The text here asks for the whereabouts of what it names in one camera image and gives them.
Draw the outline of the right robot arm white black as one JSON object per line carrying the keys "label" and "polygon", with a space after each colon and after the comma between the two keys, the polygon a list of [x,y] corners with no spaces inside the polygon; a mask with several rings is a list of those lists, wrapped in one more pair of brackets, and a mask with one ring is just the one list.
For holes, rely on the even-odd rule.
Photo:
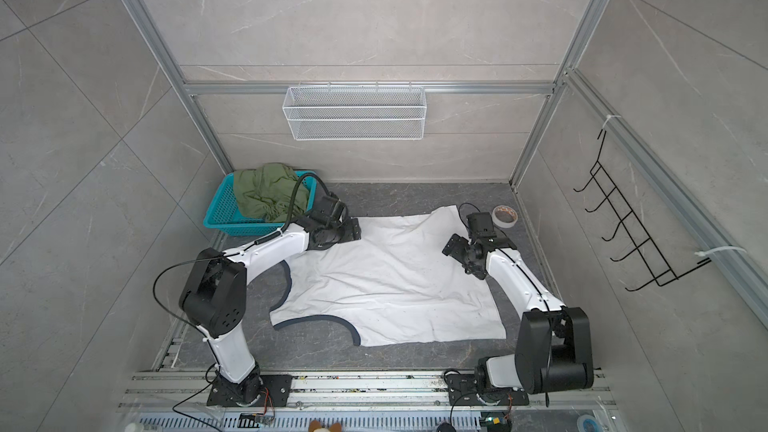
{"label": "right robot arm white black", "polygon": [[594,383],[587,314],[568,307],[530,271],[514,243],[497,234],[492,215],[467,216],[466,238],[451,236],[443,254],[478,279],[494,279],[520,317],[515,352],[486,357],[475,368],[477,394],[549,394],[589,389]]}

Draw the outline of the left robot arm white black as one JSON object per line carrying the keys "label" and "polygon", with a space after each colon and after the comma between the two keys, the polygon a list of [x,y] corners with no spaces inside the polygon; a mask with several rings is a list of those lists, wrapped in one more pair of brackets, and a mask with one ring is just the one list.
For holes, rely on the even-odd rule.
{"label": "left robot arm white black", "polygon": [[250,244],[225,251],[207,248],[198,254],[179,307],[208,342],[224,382],[241,386],[258,376],[241,326],[250,282],[289,258],[360,238],[359,221],[331,194],[288,225]]}

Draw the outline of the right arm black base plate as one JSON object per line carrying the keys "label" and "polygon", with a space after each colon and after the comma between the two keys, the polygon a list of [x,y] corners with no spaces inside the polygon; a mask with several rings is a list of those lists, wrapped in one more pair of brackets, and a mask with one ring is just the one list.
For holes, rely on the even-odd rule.
{"label": "right arm black base plate", "polygon": [[528,394],[522,390],[482,389],[473,372],[449,369],[443,372],[442,379],[452,406],[519,407],[530,404]]}

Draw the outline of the white tank top navy trim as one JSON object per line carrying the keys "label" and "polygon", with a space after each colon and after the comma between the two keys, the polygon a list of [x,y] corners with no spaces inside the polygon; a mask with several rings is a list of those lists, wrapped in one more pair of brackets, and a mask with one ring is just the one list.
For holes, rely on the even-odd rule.
{"label": "white tank top navy trim", "polygon": [[359,225],[357,241],[288,259],[290,291],[270,314],[274,327],[338,319],[366,347],[505,339],[488,284],[442,253],[467,234],[456,206]]}

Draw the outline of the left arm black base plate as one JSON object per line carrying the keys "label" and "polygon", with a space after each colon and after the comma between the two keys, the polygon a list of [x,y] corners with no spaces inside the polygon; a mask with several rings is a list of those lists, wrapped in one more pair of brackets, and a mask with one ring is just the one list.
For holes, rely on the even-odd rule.
{"label": "left arm black base plate", "polygon": [[207,406],[221,407],[284,407],[287,405],[293,377],[291,375],[251,374],[241,383],[222,376],[212,382]]}

